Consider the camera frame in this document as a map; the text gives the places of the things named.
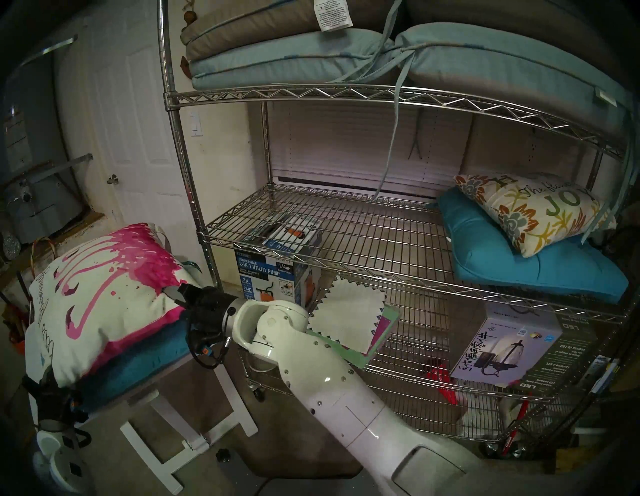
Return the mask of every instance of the light switch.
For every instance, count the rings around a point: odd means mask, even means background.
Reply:
[[[191,111],[191,135],[202,136],[202,126],[200,125],[200,116],[196,111]]]

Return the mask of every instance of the white door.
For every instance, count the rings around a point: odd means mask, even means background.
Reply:
[[[155,0],[108,0],[88,19],[93,117],[125,222],[161,226],[208,273],[164,110]]]

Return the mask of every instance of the cushion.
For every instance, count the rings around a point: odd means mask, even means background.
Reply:
[[[82,410],[95,412],[188,355],[187,328],[183,314],[114,357],[95,374],[80,379],[76,388],[82,393]]]
[[[408,76],[420,86],[517,102],[627,142],[631,93],[556,47],[496,29],[434,22],[400,33],[396,49],[415,50]],[[597,88],[616,106],[597,97]]]
[[[460,191],[475,201],[507,233],[524,257],[566,237],[585,232],[603,208],[588,189],[554,174],[457,175]],[[609,209],[596,227],[616,226]]]
[[[254,43],[320,31],[314,0],[218,2],[180,35],[188,60],[200,60]],[[354,28],[382,32],[393,0],[349,0]]]
[[[181,282],[194,283],[153,226],[129,225],[74,248],[35,278],[27,332],[42,336],[43,357],[58,385],[68,386],[175,322],[182,308],[162,290]]]
[[[569,0],[407,0],[413,24],[459,22],[509,31],[558,47],[620,83],[620,60],[597,29]]]
[[[479,205],[457,188],[438,204],[451,239],[456,278],[498,286],[522,286],[553,294],[586,294],[617,303],[628,281],[618,267],[588,243],[568,238],[524,258]]]
[[[196,90],[239,88],[274,83],[326,83],[353,74],[373,62],[382,35],[366,29],[306,33],[240,47],[192,62]],[[393,42],[375,67],[391,60]]]

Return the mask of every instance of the gray cushion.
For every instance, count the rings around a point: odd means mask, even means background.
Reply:
[[[382,32],[393,0],[349,0],[354,28]],[[225,0],[180,35],[188,60],[285,36],[320,31],[314,0]]]

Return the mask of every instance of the pink and white pillow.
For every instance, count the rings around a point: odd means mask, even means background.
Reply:
[[[175,322],[183,308],[163,288],[196,284],[162,246],[153,225],[132,224],[74,248],[29,288],[43,367],[60,387]]]

